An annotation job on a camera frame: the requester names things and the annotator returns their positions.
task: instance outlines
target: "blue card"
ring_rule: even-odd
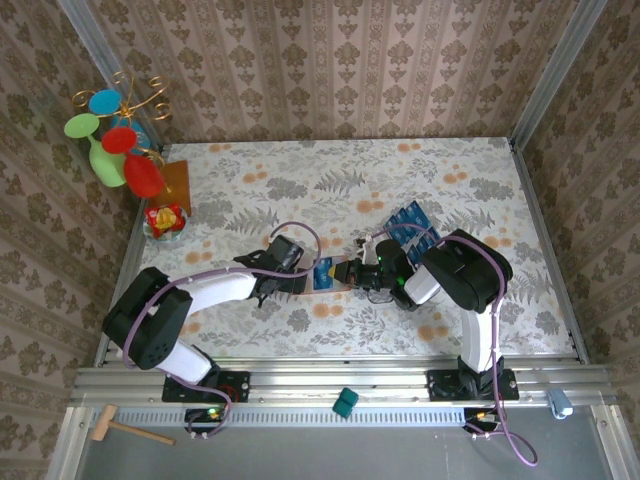
[[[386,228],[389,228],[393,225],[397,225],[398,220],[396,219],[396,217],[391,217],[387,223],[384,224],[384,226]],[[404,228],[394,228],[393,230],[389,231],[389,235],[391,235],[391,238],[393,238],[394,240],[396,240],[400,245],[404,245],[405,243],[407,243],[409,241],[409,239],[407,238]]]
[[[411,223],[415,223],[416,225],[420,225],[424,228],[429,228],[431,226],[431,222],[415,200],[407,207],[407,213],[409,214]]]
[[[434,227],[429,228],[428,232],[433,235],[433,238],[435,238],[436,240],[440,240],[440,235],[438,234],[438,232],[436,232],[436,229]],[[429,245],[434,244],[433,240],[430,237],[428,238],[428,241]]]
[[[423,235],[422,237],[420,237],[420,241],[418,242],[418,252],[420,252],[421,255],[429,250],[429,247],[431,246],[429,245],[427,238],[429,238],[428,235]]]
[[[396,218],[398,219],[398,223],[413,223],[411,218],[409,218],[409,214],[407,213],[407,211],[404,208],[401,208],[398,211],[398,213],[396,213]],[[416,234],[418,233],[415,229],[413,229],[411,227],[405,227],[404,231],[407,234],[407,236],[409,237],[408,238],[409,240],[411,240],[413,237],[415,237]]]
[[[329,269],[333,266],[331,257],[321,258],[318,266],[313,270],[313,289],[326,290],[333,288],[333,278],[329,276]]]
[[[417,266],[420,264],[420,253],[418,252],[418,249],[413,245],[411,246],[411,248],[409,248],[409,251],[407,252],[407,256],[409,257],[409,260],[411,260],[411,263],[414,266]]]

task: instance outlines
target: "floral tablecloth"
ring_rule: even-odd
[[[438,231],[483,239],[510,262],[502,307],[505,353],[571,353],[563,314],[503,138],[173,145],[189,162],[193,216],[178,243],[147,242],[140,268],[173,278],[224,266],[266,245],[288,220],[308,223],[326,255],[352,255],[417,200]],[[311,236],[285,235],[315,253]],[[187,319],[182,338],[213,356],[439,355],[461,348],[460,310],[446,294],[415,312],[359,291],[230,302]]]

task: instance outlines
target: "patterned wallpaper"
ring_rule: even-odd
[[[640,2],[610,0],[525,149],[591,359],[640,446]]]
[[[0,59],[0,478],[39,479],[133,218],[62,132],[103,81],[55,1],[0,1]]]
[[[577,0],[91,0],[165,143],[507,136]]]

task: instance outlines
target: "wooden hammer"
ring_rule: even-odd
[[[102,413],[98,418],[98,423],[96,423],[96,427],[93,429],[93,434],[91,435],[92,440],[101,442],[102,440],[104,440],[104,436],[107,434],[107,430],[109,430],[110,427],[113,427],[124,432],[129,432],[135,435],[140,435],[141,437],[150,438],[151,440],[157,440],[158,442],[166,443],[167,445],[176,444],[176,441],[173,438],[165,437],[163,435],[158,435],[157,433],[147,432],[146,430],[141,430],[139,428],[130,427],[129,425],[123,425],[122,423],[114,422],[112,418],[115,417],[117,411],[118,407],[116,407],[115,405],[104,406],[104,408],[102,409]]]

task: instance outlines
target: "green disc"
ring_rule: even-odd
[[[81,113],[70,119],[64,126],[64,134],[71,138],[84,138],[95,132],[100,119],[93,113]]]

